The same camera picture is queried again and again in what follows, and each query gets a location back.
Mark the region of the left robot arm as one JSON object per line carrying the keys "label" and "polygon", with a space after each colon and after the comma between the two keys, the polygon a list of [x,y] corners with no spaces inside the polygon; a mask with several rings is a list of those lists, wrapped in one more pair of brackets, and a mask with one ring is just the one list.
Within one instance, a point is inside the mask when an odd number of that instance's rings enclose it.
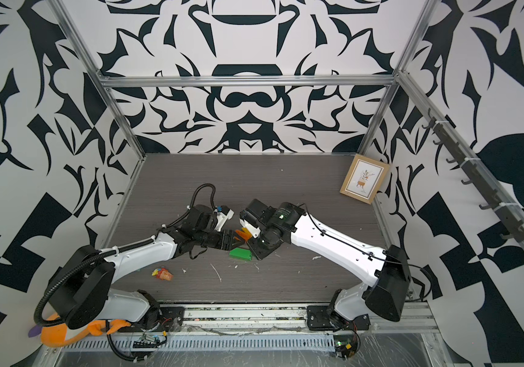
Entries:
{"label": "left robot arm", "polygon": [[152,236],[124,246],[94,250],[83,246],[50,280],[34,310],[34,322],[40,327],[60,325],[70,330],[87,327],[93,321],[126,321],[129,327],[152,331],[163,316],[161,306],[143,290],[120,291],[112,285],[145,267],[182,255],[197,258],[208,249],[231,252],[245,240],[225,224],[234,213],[227,206],[217,206],[211,196],[207,205],[196,203],[206,186],[196,188],[186,212]]}

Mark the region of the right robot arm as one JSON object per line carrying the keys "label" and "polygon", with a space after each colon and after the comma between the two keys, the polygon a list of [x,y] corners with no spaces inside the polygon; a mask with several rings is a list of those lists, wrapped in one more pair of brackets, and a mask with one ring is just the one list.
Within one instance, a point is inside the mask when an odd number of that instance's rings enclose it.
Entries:
{"label": "right robot arm", "polygon": [[383,249],[349,237],[315,218],[303,206],[278,208],[252,200],[240,223],[250,234],[248,246],[262,260],[283,244],[308,249],[343,267],[359,284],[335,292],[326,316],[336,329],[371,315],[400,321],[412,281],[408,256],[399,246]]}

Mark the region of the dark green long lego brick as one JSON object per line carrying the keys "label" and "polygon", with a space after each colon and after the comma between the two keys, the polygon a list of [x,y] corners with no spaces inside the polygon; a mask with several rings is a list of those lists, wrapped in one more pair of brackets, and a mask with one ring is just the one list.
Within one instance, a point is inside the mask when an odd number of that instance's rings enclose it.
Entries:
{"label": "dark green long lego brick", "polygon": [[237,260],[242,260],[242,261],[251,261],[252,252],[248,249],[237,248],[229,252],[229,257],[233,259],[237,259]]}

